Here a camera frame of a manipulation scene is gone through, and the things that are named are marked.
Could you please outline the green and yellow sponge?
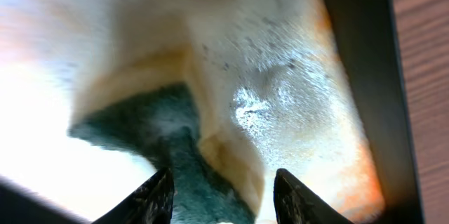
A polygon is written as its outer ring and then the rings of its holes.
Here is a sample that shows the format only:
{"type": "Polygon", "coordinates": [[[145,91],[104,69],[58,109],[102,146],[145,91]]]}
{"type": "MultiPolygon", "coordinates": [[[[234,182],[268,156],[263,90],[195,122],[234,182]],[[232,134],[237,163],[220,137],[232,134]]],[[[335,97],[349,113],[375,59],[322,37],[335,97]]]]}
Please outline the green and yellow sponge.
{"type": "Polygon", "coordinates": [[[127,60],[82,95],[68,134],[170,169],[171,223],[253,223],[263,169],[225,105],[210,99],[202,62],[189,45],[127,60]]]}

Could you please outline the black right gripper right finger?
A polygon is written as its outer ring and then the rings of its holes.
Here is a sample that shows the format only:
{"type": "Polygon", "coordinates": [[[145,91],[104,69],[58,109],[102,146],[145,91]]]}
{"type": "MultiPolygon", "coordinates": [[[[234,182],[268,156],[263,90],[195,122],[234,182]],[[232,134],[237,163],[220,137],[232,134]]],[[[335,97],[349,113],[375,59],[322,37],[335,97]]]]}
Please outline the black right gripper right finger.
{"type": "Polygon", "coordinates": [[[276,171],[274,208],[278,224],[353,224],[287,169],[276,171]]]}

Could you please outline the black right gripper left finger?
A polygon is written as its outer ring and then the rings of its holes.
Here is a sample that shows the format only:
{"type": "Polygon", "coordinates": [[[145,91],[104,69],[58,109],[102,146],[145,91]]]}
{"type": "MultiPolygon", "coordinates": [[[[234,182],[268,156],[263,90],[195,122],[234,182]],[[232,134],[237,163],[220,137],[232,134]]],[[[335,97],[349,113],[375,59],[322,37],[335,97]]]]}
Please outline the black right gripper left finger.
{"type": "Polygon", "coordinates": [[[170,224],[175,194],[172,171],[157,171],[92,224],[170,224]]]}

